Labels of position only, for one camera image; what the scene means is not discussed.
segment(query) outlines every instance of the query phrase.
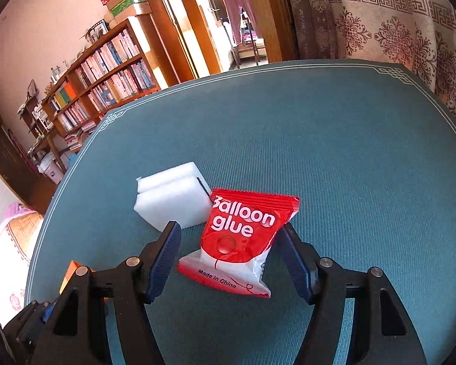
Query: metal screw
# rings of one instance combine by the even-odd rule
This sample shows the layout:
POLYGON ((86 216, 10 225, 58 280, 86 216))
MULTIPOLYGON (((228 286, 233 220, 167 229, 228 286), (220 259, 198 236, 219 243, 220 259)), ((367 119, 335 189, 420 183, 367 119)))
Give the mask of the metal screw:
POLYGON ((86 273, 88 273, 88 268, 86 266, 80 266, 76 269, 76 274, 78 276, 84 276, 86 273))
POLYGON ((370 269, 371 274, 373 274, 375 277, 382 277, 383 276, 383 270, 380 268, 377 268, 374 266, 373 268, 370 269))
POLYGON ((139 263, 140 260, 136 256, 131 256, 127 259, 127 266, 137 266, 139 263))
POLYGON ((333 265, 333 261, 329 258, 321 258, 320 265, 324 268, 331 268, 333 265))

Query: red packet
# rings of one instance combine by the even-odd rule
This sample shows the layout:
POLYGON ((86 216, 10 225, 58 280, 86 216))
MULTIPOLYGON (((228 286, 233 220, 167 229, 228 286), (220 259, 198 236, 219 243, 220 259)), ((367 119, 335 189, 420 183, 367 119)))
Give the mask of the red packet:
POLYGON ((201 249, 181 258, 178 270, 219 290, 269 298, 265 259, 275 233, 299 211, 299 198, 218 188, 210 198, 201 249))

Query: patterned curtain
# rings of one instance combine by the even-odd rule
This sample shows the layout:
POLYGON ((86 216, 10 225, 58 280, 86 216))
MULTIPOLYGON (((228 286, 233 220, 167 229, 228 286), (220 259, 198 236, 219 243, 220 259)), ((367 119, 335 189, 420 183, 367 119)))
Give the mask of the patterned curtain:
POLYGON ((400 63, 456 117, 456 11, 448 0, 290 0, 301 59, 400 63))

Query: white foam block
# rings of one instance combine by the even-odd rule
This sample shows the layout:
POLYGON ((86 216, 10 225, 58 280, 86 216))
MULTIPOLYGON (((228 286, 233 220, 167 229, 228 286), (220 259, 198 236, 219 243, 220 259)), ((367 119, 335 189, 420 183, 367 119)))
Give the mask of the white foam block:
POLYGON ((177 221, 183 229, 205 223, 212 207, 197 177, 185 176, 139 193, 134 210, 163 231, 169 221, 177 221))
POLYGON ((181 164, 180 166, 173 167, 168 170, 161 171, 159 173, 152 174, 149 177, 137 179, 137 192, 143 193, 154 189, 160 185, 168 184, 178 179, 194 176, 200 179, 206 191, 211 195, 211 189, 208 183, 205 181, 203 175, 197 168, 194 162, 188 162, 181 164))

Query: teal tablecloth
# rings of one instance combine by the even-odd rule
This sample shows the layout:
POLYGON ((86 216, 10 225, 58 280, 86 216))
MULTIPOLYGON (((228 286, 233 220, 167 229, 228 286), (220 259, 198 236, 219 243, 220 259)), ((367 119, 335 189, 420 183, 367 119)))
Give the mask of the teal tablecloth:
MULTIPOLYGON (((61 183, 30 265, 27 301, 57 296, 71 259, 93 269, 137 255, 158 232, 134 211, 136 181, 194 161, 213 187, 298 195, 293 225, 343 267, 378 265, 429 365, 456 342, 456 121, 399 65, 270 64, 191 81, 110 112, 61 183)), ((183 231, 179 256, 199 248, 183 231)), ((167 364, 291 364, 312 308, 279 254, 269 300, 173 271, 147 311, 167 364)), ((352 303, 335 363, 345 363, 352 303)), ((114 363, 122 363, 114 316, 114 363)))

